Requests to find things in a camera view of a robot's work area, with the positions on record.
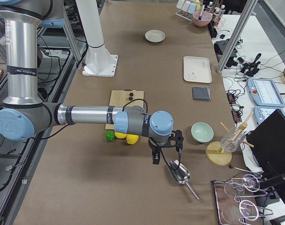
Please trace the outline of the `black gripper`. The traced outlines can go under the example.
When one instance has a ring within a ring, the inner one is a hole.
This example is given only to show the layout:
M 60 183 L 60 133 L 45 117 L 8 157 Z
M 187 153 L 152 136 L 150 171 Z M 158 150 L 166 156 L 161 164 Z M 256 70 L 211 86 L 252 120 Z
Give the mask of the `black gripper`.
M 158 165 L 160 163 L 162 147 L 158 146 L 152 138 L 148 139 L 148 144 L 149 147 L 152 149 L 153 164 Z

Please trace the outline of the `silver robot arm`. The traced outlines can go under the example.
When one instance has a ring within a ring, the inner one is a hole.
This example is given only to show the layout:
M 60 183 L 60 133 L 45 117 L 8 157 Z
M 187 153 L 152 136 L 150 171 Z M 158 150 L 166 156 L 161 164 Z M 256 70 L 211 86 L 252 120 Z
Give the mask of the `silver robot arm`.
M 65 24 L 61 0 L 0 0 L 5 21 L 8 96 L 0 110 L 0 134 L 22 141 L 57 125 L 112 124 L 115 131 L 149 139 L 153 163 L 175 140 L 173 118 L 166 111 L 148 114 L 141 106 L 67 106 L 38 97 L 37 27 Z

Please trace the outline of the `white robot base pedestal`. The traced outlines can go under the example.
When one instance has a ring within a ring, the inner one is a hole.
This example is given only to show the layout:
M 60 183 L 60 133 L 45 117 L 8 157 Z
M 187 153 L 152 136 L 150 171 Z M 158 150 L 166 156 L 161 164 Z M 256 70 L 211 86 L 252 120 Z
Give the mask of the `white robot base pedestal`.
M 100 16 L 95 0 L 77 0 L 77 9 L 84 29 L 88 50 L 84 76 L 114 77 L 118 56 L 105 47 Z

